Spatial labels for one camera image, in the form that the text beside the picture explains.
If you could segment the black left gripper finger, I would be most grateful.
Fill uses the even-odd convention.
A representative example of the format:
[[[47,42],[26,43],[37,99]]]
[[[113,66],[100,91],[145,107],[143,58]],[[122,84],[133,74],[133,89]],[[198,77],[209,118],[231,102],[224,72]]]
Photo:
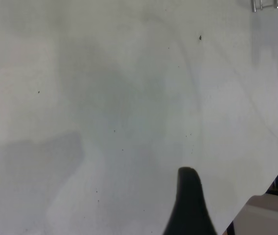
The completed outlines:
[[[190,167],[178,170],[176,200],[165,235],[215,235],[203,188],[197,171]]]

